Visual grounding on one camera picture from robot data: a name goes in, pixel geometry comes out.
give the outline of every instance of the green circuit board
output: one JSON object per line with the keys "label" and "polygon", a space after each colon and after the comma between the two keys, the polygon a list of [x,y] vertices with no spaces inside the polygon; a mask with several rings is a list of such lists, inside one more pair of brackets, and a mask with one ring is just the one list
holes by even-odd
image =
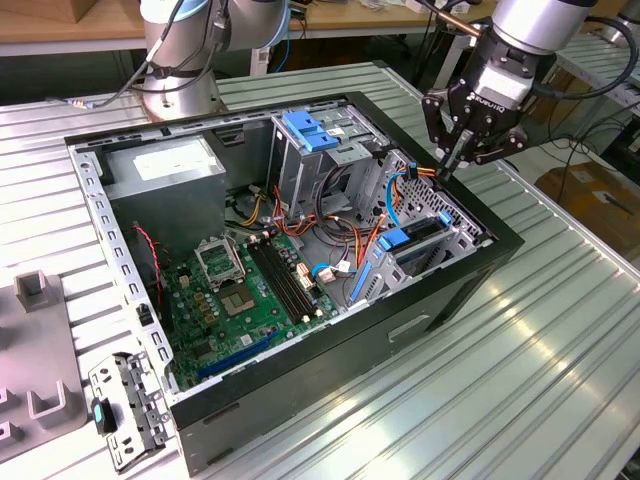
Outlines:
{"label": "green circuit board", "polygon": [[[286,256],[285,263],[302,262],[287,237],[279,235],[272,239],[271,245]],[[206,260],[203,258],[209,274],[233,267],[220,250],[224,249],[216,249]],[[195,253],[162,270],[168,285],[173,325],[172,329],[165,328],[165,333],[174,353],[172,372],[183,391],[200,383],[204,379],[202,369],[216,362],[238,352],[246,354],[252,347],[260,347],[260,351],[272,348],[338,314],[330,298],[322,290],[315,290],[315,298],[305,294],[321,315],[310,316],[308,323],[294,323],[247,246],[238,245],[236,251],[245,270],[244,281],[222,285],[217,292],[211,289]]]}

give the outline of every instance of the gripper logo text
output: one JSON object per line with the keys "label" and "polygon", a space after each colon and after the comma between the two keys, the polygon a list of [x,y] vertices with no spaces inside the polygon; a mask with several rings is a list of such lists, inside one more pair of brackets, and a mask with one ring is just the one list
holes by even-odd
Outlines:
{"label": "gripper logo text", "polygon": [[482,105],[485,105],[489,108],[492,108],[500,113],[504,113],[504,111],[506,110],[506,108],[504,108],[503,106],[497,105],[493,102],[490,102],[489,100],[485,100],[484,98],[476,95],[473,92],[471,93],[470,97],[471,97],[471,100],[475,100],[476,102],[481,103]]}

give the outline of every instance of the black chassis frame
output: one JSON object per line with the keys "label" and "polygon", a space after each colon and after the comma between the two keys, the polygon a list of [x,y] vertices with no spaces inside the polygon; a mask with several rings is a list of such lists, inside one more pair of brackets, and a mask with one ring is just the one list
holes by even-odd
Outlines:
{"label": "black chassis frame", "polygon": [[[79,135],[65,141],[67,146],[88,144],[90,149],[128,148],[140,144],[141,131],[159,130],[163,138],[170,138],[167,127],[171,126],[193,125],[192,133],[204,130],[206,127],[197,127],[199,119],[234,117],[269,108],[339,100],[356,107],[409,158],[421,166],[438,168],[439,164],[433,157],[361,92]],[[105,144],[105,137],[116,135],[118,142]],[[267,433],[441,326],[524,243],[455,177],[438,180],[438,184],[474,221],[490,232],[493,243],[394,295],[378,300],[376,308],[355,310],[348,321],[309,335],[277,355],[232,372],[222,382],[172,405],[171,413],[190,475]]]}

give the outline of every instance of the aluminum workbench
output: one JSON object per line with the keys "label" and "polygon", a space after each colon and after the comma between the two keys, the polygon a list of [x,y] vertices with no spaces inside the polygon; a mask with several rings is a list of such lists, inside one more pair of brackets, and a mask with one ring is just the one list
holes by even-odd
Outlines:
{"label": "aluminum workbench", "polygon": [[[220,82],[232,109],[354,88],[428,146],[417,92],[372,64]],[[131,95],[0,108],[0,282],[63,276],[85,385],[136,342],[62,137],[144,122]],[[198,478],[615,477],[640,445],[640,276],[506,165],[459,177],[526,241],[513,260],[445,327]],[[116,475],[87,423],[0,465],[42,477]],[[125,477],[186,478],[175,438]]]}
{"label": "aluminum workbench", "polygon": [[[629,61],[629,48],[616,47],[593,33],[580,33],[557,55],[559,67],[596,89],[610,84],[622,73]],[[632,77],[640,79],[640,66],[636,66]],[[640,89],[633,83],[622,83],[602,98],[607,97],[623,108],[637,105],[630,111],[640,115]]]}

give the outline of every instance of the gray holder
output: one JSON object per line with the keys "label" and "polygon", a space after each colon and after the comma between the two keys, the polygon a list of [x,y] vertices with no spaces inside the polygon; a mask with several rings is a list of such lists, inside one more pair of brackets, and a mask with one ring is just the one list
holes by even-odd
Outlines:
{"label": "gray holder", "polygon": [[0,463],[87,420],[60,278],[31,272],[0,289]]}

